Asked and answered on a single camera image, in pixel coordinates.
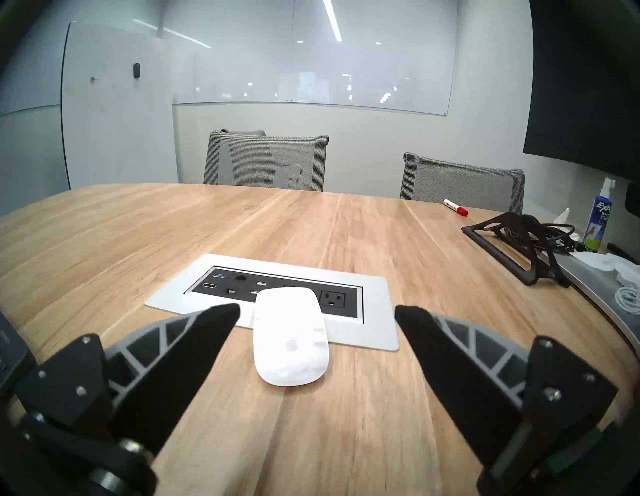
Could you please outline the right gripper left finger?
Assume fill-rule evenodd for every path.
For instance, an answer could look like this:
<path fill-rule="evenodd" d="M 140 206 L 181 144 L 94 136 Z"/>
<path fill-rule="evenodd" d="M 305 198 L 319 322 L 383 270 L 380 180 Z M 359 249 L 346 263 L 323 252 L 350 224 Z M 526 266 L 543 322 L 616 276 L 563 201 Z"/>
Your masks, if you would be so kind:
<path fill-rule="evenodd" d="M 241 315 L 212 306 L 139 328 L 104 349 L 76 338 L 20 379 L 25 411 L 85 439 L 130 439 L 156 456 L 203 385 Z"/>

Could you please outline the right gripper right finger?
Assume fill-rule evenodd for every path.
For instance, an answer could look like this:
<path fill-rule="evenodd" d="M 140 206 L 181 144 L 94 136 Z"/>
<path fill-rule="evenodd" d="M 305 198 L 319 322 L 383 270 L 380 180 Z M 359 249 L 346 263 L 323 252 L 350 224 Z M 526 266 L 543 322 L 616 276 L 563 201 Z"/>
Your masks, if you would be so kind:
<path fill-rule="evenodd" d="M 548 335 L 503 335 L 398 305 L 395 320 L 430 389 L 482 466 L 479 494 L 552 494 L 602 439 L 618 387 Z"/>

